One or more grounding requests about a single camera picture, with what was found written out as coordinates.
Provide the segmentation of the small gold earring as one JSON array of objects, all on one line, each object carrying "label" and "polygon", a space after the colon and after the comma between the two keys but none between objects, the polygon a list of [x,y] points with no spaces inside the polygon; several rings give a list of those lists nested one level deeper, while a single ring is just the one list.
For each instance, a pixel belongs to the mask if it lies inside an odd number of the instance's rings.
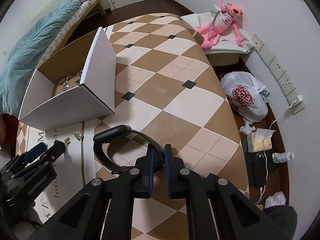
[{"label": "small gold earring", "polygon": [[76,138],[77,141],[83,141],[83,139],[84,139],[84,126],[85,126],[85,122],[83,121],[81,123],[80,131],[74,133],[74,137]]},{"label": "small gold earring", "polygon": [[67,137],[65,140],[64,140],[64,144],[65,144],[65,146],[69,146],[70,145],[70,143],[71,143],[71,139],[69,138],[69,137]]}]

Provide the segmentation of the black bag on floor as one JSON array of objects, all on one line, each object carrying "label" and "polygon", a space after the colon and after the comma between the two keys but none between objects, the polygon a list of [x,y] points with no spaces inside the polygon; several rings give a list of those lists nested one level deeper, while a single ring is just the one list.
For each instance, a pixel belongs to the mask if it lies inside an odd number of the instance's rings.
[{"label": "black bag on floor", "polygon": [[245,152],[245,162],[249,186],[260,189],[266,184],[267,174],[271,174],[277,169],[277,164],[273,162],[272,151],[249,153]]}]

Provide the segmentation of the white cardboard box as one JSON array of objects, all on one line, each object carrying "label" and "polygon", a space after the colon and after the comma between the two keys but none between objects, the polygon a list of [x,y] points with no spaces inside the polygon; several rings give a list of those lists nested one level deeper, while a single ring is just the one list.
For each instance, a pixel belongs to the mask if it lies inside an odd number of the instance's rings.
[{"label": "white cardboard box", "polygon": [[19,121],[49,131],[113,114],[116,63],[103,28],[70,43],[33,73]]}]

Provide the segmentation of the clear plastic bottle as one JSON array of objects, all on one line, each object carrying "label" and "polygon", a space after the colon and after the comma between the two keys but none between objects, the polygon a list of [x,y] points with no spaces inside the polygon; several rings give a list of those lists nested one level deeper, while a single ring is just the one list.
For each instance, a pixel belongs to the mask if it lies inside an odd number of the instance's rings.
[{"label": "clear plastic bottle", "polygon": [[294,159],[295,154],[291,152],[285,152],[285,153],[273,153],[272,154],[272,160],[274,163],[285,163],[292,159]]}]

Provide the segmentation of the yellow tissue pack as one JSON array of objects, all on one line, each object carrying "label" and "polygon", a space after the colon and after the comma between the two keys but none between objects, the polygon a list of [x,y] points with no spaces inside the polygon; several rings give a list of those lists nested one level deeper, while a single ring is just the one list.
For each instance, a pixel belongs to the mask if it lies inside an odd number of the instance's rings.
[{"label": "yellow tissue pack", "polygon": [[272,135],[275,130],[257,128],[256,131],[247,134],[241,142],[245,152],[255,153],[263,150],[267,151],[272,148]]}]

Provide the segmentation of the teal blue duvet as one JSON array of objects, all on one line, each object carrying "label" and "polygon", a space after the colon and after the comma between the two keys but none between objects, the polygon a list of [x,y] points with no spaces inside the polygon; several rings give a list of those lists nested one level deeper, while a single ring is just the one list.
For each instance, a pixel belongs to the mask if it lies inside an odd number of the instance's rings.
[{"label": "teal blue duvet", "polygon": [[1,69],[1,115],[18,117],[30,75],[63,25],[89,0],[62,0],[16,43]]}]

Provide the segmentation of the white plastic shopping bag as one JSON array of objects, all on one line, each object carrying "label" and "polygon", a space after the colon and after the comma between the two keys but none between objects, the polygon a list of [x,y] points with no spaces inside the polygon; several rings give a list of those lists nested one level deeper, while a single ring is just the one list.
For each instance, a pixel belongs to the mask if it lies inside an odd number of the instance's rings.
[{"label": "white plastic shopping bag", "polygon": [[268,108],[261,92],[266,86],[248,72],[231,72],[221,79],[221,87],[230,105],[248,124],[260,122]]}]

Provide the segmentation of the checkered printed tablecloth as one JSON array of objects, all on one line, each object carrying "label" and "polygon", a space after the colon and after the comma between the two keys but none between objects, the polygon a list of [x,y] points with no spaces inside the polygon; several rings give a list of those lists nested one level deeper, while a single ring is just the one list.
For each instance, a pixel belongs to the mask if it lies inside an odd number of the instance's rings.
[{"label": "checkered printed tablecloth", "polygon": [[114,179],[93,153],[93,137],[118,125],[130,126],[159,146],[170,144],[186,168],[206,177],[221,175],[248,194],[248,179],[234,116],[195,30],[170,13],[146,14],[104,29],[117,56],[115,111],[81,123],[41,131],[21,122],[17,145],[71,139],[54,163],[56,178],[35,200],[42,223],[89,181]]}]

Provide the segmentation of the bed with patterned mattress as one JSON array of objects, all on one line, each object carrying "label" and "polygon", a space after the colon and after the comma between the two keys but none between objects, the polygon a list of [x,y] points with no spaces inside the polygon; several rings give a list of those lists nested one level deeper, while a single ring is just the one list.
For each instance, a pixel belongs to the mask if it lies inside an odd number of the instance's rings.
[{"label": "bed with patterned mattress", "polygon": [[19,116],[35,69],[55,54],[67,35],[99,0],[53,0],[20,38],[1,67],[1,114]]}]

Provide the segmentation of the pink panther plush toy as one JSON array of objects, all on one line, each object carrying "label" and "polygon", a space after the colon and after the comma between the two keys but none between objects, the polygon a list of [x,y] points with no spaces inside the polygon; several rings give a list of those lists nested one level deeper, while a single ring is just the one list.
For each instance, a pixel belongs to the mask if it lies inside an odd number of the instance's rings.
[{"label": "pink panther plush toy", "polygon": [[220,11],[214,16],[212,22],[197,29],[197,32],[204,38],[201,48],[203,50],[210,50],[217,45],[221,34],[231,25],[236,36],[236,43],[239,47],[243,47],[242,39],[240,37],[237,20],[242,19],[242,9],[233,3],[223,5],[223,0],[219,0]]}]

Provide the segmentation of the white wall power strip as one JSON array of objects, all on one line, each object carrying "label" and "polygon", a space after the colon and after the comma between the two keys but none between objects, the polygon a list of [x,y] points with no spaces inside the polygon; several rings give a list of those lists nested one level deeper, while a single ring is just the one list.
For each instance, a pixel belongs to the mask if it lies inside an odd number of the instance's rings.
[{"label": "white wall power strip", "polygon": [[253,34],[251,41],[260,59],[272,74],[281,92],[285,96],[292,115],[303,110],[305,108],[303,97],[289,77],[287,70],[280,64],[274,52],[257,34]]}]

